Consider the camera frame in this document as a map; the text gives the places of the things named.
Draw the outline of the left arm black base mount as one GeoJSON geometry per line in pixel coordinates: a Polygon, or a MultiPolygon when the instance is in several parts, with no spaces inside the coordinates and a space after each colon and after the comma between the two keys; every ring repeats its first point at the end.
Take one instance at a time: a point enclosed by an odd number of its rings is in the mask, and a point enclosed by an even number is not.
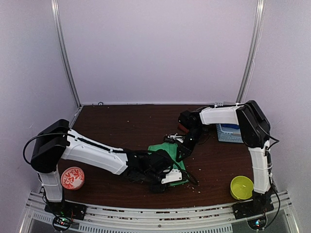
{"type": "Polygon", "coordinates": [[[84,220],[86,214],[86,205],[68,201],[50,202],[47,201],[44,210],[48,213],[70,219],[84,220]]]}

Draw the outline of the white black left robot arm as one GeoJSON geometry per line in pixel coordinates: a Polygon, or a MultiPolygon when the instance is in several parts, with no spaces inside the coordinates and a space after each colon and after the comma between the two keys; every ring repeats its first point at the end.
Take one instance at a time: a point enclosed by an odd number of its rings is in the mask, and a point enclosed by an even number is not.
{"type": "Polygon", "coordinates": [[[72,160],[124,175],[133,182],[143,181],[155,192],[162,192],[173,183],[194,181],[190,173],[164,149],[130,150],[115,148],[89,139],[60,119],[29,139],[24,147],[34,143],[30,160],[26,160],[39,175],[46,200],[60,216],[70,211],[64,201],[63,187],[58,172],[61,159],[72,160]]]}

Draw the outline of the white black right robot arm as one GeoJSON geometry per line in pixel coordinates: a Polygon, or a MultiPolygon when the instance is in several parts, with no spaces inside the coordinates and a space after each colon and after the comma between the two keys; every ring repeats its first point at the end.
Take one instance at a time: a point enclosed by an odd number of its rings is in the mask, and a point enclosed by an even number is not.
{"type": "Polygon", "coordinates": [[[260,214],[268,206],[268,198],[273,187],[271,180],[270,123],[257,104],[250,100],[246,103],[208,105],[195,111],[183,111],[178,122],[185,129],[186,136],[177,147],[176,160],[178,162],[189,157],[198,143],[203,126],[210,124],[238,125],[243,143],[250,152],[254,186],[253,199],[249,203],[249,210],[253,214],[260,214]]]}

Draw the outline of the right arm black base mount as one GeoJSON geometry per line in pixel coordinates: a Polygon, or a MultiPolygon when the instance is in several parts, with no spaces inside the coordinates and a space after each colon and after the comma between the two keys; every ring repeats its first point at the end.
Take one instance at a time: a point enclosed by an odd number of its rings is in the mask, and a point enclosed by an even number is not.
{"type": "Polygon", "coordinates": [[[271,196],[264,194],[254,194],[252,200],[246,202],[238,202],[232,205],[235,219],[242,219],[263,215],[266,212],[274,210],[271,196]]]}

